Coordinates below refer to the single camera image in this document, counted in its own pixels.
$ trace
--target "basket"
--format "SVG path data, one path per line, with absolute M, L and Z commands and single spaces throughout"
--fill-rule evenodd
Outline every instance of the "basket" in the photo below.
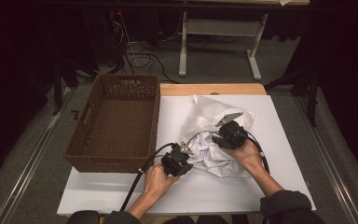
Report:
M 156 151 L 159 101 L 158 76 L 98 75 L 64 157 L 78 172 L 137 173 Z

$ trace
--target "gray carpet floor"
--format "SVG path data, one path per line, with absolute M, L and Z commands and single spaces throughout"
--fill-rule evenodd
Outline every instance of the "gray carpet floor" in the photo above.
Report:
M 190 39 L 191 48 L 188 49 L 186 77 L 177 75 L 180 52 L 177 41 L 164 42 L 158 48 L 150 47 L 146 43 L 133 45 L 133 53 L 153 53 L 158 58 L 157 60 L 154 56 L 152 58 L 139 57 L 136 63 L 132 60 L 131 63 L 137 66 L 133 68 L 134 72 L 159 74 L 161 79 L 167 79 L 163 75 L 164 71 L 166 76 L 180 83 L 254 82 L 244 54 L 245 46 L 252 46 L 252 39 L 215 36 L 207 45 L 204 41 L 199 38 Z M 263 77 L 260 83 L 269 83 L 283 74 L 296 44 L 297 41 L 279 42 L 275 38 L 261 42 L 256 54 Z M 108 69 L 102 64 L 102 73 Z M 131 73 L 127 63 L 120 73 Z M 63 158 L 63 152 L 76 126 L 75 114 L 72 111 L 81 111 L 90 93 L 91 84 L 89 80 L 80 79 L 79 87 L 71 89 L 73 95 L 61 112 L 61 117 L 46 143 L 43 157 L 8 223 L 63 224 L 66 222 L 68 217 L 60 217 L 56 214 L 71 169 L 71 165 Z M 292 97 L 289 90 L 290 86 L 280 86 L 269 91 L 268 94 L 272 97 L 300 170 L 309 186 L 317 207 L 316 213 L 326 223 L 356 223 L 351 221 L 350 215 L 337 196 L 337 190 L 332 184 L 334 180 L 329 175 L 324 158 L 321 157 L 320 143 L 314 136 L 314 132 L 320 134 L 358 210 L 358 164 L 340 135 L 323 98 L 323 93 L 319 91 L 318 94 L 319 104 L 316 111 L 318 126 L 310 128 L 301 106 L 301 102 L 306 99 Z M 48 93 L 48 98 L 46 106 L 34 116 L 1 168 L 0 207 L 16 185 L 43 132 L 54 119 L 51 116 L 54 110 L 52 91 Z M 258 214 L 251 214 L 249 218 L 251 223 L 261 223 L 262 219 Z

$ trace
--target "metal track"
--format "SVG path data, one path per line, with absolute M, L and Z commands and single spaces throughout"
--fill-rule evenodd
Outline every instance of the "metal track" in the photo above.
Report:
M 16 211 L 16 208 L 19 205 L 20 200 L 24 192 L 26 191 L 29 183 L 31 182 L 31 179 L 34 175 L 34 172 L 36 171 L 39 162 L 42 160 L 42 157 L 46 151 L 46 144 L 48 142 L 48 139 L 53 132 L 57 121 L 60 119 L 62 111 L 66 108 L 67 103 L 73 96 L 73 93 L 74 92 L 71 91 L 69 88 L 66 88 L 63 94 L 63 104 L 60 111 L 58 111 L 56 116 L 53 116 L 51 118 L 48 127 L 46 128 L 46 130 L 44 130 L 42 136 L 40 137 L 39 142 L 37 143 L 31 158 L 28 160 L 28 163 L 26 164 L 24 170 L 21 173 L 20 178 L 18 179 L 16 185 L 8 194 L 7 198 L 2 204 L 2 207 L 0 208 L 0 224 L 8 223 L 14 212 Z
M 339 175 L 336 166 L 334 165 L 330 155 L 328 154 L 328 151 L 324 145 L 321 136 L 319 135 L 318 130 L 310 124 L 310 121 L 307 118 L 307 106 L 300 97 L 293 97 L 293 99 L 295 100 L 295 103 L 298 108 L 302 111 L 301 114 L 306 121 L 313 138 L 315 139 L 315 142 L 319 149 L 318 154 L 323 161 L 324 169 L 330 179 L 334 191 L 336 192 L 339 202 L 344 209 L 348 221 L 352 224 L 358 224 L 358 211 L 356 209 L 356 206 L 354 205 L 351 195 L 345 183 L 342 181 L 342 178 Z

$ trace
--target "sleeve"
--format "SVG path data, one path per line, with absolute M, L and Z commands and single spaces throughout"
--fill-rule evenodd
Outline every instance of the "sleeve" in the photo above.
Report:
M 324 223 L 311 211 L 308 197 L 299 191 L 282 190 L 270 198 L 262 198 L 261 213 L 270 224 Z
M 138 218 L 128 212 L 113 211 L 103 222 L 103 224 L 141 224 Z

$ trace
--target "desk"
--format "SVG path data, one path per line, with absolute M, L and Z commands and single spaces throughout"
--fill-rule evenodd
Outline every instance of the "desk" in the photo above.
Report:
M 189 94 L 229 94 L 229 90 L 233 94 L 208 97 L 255 112 L 255 121 L 249 131 L 264 149 L 272 176 L 284 188 L 300 190 L 306 194 L 315 209 L 275 107 L 260 84 L 162 84 L 157 147 L 180 140 L 181 127 L 193 106 L 192 96 Z M 119 210 L 135 176 L 136 174 L 79 173 L 73 168 L 57 213 L 68 216 L 79 210 L 96 210 L 100 214 Z M 138 183 L 129 204 L 133 203 L 142 190 L 143 179 Z M 252 178 L 220 178 L 192 169 L 172 186 L 170 193 L 159 200 L 148 214 L 249 213 L 259 211 L 261 197 L 263 193 Z
M 218 3 L 238 3 L 238 4 L 261 4 L 261 5 L 297 5 L 306 6 L 310 0 L 185 0 L 185 3 L 218 2 Z M 179 60 L 179 76 L 186 76 L 187 34 L 195 35 L 233 35 L 233 36 L 251 36 L 255 38 L 251 49 L 246 50 L 246 55 L 251 65 L 254 80 L 261 80 L 260 71 L 255 60 L 255 53 L 261 40 L 261 36 L 266 26 L 268 14 L 263 14 L 260 21 L 221 21 L 221 20 L 199 20 L 188 19 L 187 12 L 183 12 L 182 23 L 182 47 Z

